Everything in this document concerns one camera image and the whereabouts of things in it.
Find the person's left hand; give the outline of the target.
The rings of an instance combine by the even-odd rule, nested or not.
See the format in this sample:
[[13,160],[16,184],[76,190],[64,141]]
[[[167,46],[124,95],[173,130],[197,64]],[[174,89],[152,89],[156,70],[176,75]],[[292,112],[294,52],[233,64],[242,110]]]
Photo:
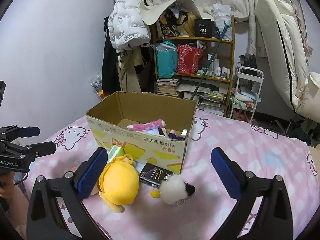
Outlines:
[[1,175],[0,195],[4,199],[11,199],[14,195],[14,172]]

